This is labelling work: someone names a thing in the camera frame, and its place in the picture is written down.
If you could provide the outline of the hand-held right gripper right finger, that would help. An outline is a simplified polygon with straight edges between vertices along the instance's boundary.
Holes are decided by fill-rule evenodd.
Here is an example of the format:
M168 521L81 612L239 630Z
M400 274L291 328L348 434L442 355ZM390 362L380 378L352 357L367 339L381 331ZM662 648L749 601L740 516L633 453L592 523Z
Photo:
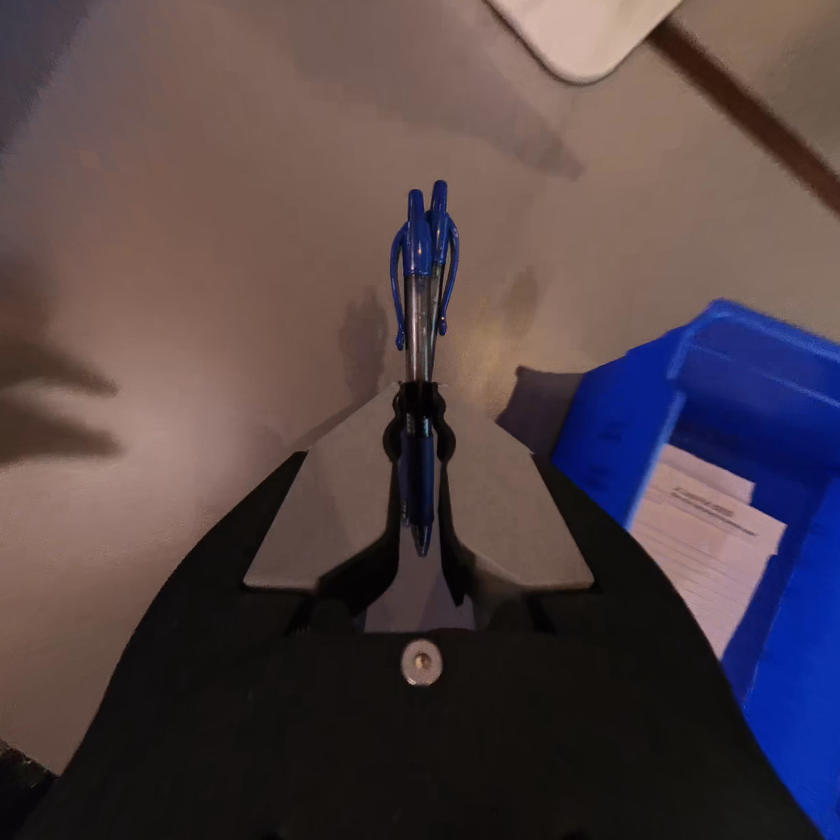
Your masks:
M532 452L488 416L437 387L437 523L456 604L477 627L508 602L585 592L594 575Z

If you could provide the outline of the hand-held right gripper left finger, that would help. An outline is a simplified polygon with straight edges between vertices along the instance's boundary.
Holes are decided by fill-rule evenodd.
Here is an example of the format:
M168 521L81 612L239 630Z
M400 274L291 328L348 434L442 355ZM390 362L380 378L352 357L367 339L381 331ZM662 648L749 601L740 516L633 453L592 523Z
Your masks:
M396 577L401 540L392 382L296 453L297 473L245 573L250 590L342 602L364 612Z

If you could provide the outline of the white lined notepad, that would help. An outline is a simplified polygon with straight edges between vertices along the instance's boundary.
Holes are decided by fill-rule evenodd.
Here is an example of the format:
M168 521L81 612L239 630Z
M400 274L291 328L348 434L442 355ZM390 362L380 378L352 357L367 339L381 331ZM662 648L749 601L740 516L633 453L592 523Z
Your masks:
M630 528L719 659L787 529L752 505L754 490L749 479L665 444Z

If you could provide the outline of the blue plastic bin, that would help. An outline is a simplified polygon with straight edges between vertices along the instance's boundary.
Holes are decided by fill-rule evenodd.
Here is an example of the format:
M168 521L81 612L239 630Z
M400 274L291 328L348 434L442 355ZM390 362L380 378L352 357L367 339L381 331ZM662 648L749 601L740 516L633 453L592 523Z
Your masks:
M666 445L785 524L722 666L763 751L839 835L838 345L730 301L584 374L552 461L629 528Z

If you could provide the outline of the blue retractable pen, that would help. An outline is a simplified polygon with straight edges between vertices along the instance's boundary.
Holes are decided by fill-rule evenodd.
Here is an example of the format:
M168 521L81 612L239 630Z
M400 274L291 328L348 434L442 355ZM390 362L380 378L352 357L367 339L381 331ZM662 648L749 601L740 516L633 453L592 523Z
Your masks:
M392 244L390 277L397 319L397 348L405 354L401 388L405 414L406 517L417 551L425 555L434 525L435 448L431 417L432 235L424 196L412 190L407 219Z
M434 379L436 343L446 335L447 313L455 288L459 267L459 232L448 212L448 185L436 181L433 187L427 221L432 235L432 279L430 287L429 334L427 354L427 380ZM423 435L420 445L421 502L419 524L414 526L413 538L420 556L429 551L434 527L434 488L437 458L434 445L434 424L423 418Z

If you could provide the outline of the dark brown wooden strip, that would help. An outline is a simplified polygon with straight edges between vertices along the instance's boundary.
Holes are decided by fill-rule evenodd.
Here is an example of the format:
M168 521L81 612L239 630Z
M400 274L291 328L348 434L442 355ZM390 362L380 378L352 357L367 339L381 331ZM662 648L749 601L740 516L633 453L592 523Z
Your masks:
M774 163L839 217L838 173L695 36L667 17L647 36L647 42Z

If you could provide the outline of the white rounded panel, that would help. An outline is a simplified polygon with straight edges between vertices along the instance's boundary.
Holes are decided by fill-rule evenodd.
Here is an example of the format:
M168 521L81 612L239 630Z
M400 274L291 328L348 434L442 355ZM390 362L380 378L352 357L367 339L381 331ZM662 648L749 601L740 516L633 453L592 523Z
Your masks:
M681 1L489 1L490 8L557 78L600 81Z

